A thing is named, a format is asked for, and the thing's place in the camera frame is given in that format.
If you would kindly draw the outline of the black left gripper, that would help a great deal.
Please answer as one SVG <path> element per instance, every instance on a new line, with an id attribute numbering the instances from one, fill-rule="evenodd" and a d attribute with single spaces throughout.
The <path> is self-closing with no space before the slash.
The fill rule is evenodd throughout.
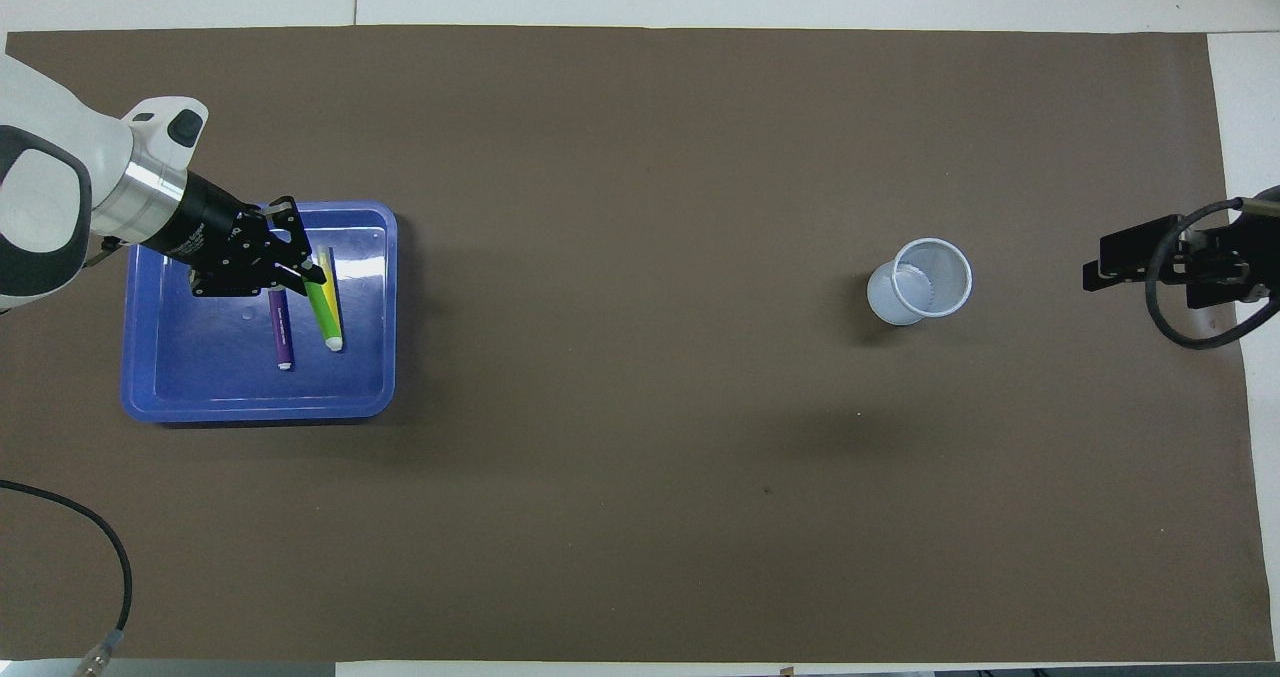
<path id="1" fill-rule="evenodd" d="M 285 239 L 275 235 L 284 232 Z M 193 297 L 256 297 L 287 289 L 305 294 L 324 285 L 293 197 L 261 209 L 244 203 L 195 171 L 186 175 L 174 212 L 148 239 L 148 250 L 188 266 Z"/>

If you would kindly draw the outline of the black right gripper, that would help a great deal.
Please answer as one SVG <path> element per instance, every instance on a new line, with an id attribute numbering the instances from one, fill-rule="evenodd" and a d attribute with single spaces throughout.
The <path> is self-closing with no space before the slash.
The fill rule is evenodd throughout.
<path id="1" fill-rule="evenodd" d="M 1156 218 L 1102 235 L 1098 259 L 1082 266 L 1082 288 L 1144 282 L 1157 244 L 1180 218 Z M 1190 253 L 1188 308 L 1280 298 L 1280 220 L 1235 220 L 1202 235 L 1201 250 Z"/>

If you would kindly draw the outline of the green marker pen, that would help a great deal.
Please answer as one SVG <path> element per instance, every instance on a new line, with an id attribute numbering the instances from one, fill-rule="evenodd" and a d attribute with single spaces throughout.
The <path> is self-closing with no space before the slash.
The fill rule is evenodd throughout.
<path id="1" fill-rule="evenodd" d="M 303 285 L 306 296 L 308 298 L 308 305 L 311 305 L 314 317 L 320 330 L 323 323 L 326 321 L 326 305 L 321 291 L 321 285 L 325 282 L 325 276 L 324 273 L 321 271 L 320 264 L 316 264 L 314 259 L 311 259 L 311 262 L 312 262 L 311 266 L 305 267 L 305 271 L 307 273 L 307 279 L 303 282 Z"/>

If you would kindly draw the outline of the yellow marker pen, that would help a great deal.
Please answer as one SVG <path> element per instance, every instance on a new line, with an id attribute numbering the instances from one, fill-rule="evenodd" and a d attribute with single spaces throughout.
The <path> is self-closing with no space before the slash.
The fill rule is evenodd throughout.
<path id="1" fill-rule="evenodd" d="M 330 349 L 330 352 L 340 353 L 343 352 L 346 343 L 337 296 L 337 273 L 334 271 L 332 262 L 332 253 L 326 247 L 317 248 L 316 257 L 325 276 L 321 291 L 326 305 L 326 321 L 323 323 L 320 330 L 326 348 Z"/>

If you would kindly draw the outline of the purple marker pen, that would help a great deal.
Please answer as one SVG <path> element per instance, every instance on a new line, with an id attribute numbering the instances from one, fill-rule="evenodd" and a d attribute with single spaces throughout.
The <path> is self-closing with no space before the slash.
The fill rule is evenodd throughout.
<path id="1" fill-rule="evenodd" d="M 283 288 L 268 291 L 268 316 L 270 317 L 276 369 L 279 371 L 292 371 L 294 349 L 291 337 L 288 299 Z"/>

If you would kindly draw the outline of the blue plastic tray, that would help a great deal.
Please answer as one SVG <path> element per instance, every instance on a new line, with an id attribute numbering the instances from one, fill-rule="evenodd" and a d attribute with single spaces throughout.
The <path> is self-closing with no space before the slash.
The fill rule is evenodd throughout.
<path id="1" fill-rule="evenodd" d="M 280 370 L 269 299 L 192 296 L 188 270 L 134 247 L 125 276 L 122 404 L 151 424 L 370 418 L 396 392 L 398 223 L 375 200 L 300 203 L 329 250 L 344 346 L 325 346 L 308 299 L 289 293 L 294 362 Z"/>

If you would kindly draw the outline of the translucent plastic cup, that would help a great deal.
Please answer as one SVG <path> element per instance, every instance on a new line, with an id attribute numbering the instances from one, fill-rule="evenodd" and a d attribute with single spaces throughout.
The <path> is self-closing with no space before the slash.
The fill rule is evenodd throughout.
<path id="1" fill-rule="evenodd" d="M 974 285 L 972 264 L 951 241 L 920 238 L 904 244 L 867 282 L 872 312 L 905 328 L 960 311 Z"/>

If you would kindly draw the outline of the brown table mat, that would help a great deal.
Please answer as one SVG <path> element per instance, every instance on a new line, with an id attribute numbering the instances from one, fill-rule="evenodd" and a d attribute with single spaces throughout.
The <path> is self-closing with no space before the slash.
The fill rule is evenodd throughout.
<path id="1" fill-rule="evenodd" d="M 119 399 L 127 259 L 0 317 L 0 477 L 104 514 L 122 653 L 288 662 L 1252 662 L 1274 655 L 1239 349 L 1097 241 L 1226 193 L 1198 35 L 10 35 L 195 171 L 399 223 L 360 422 Z M 972 264 L 899 328 L 876 267 Z"/>

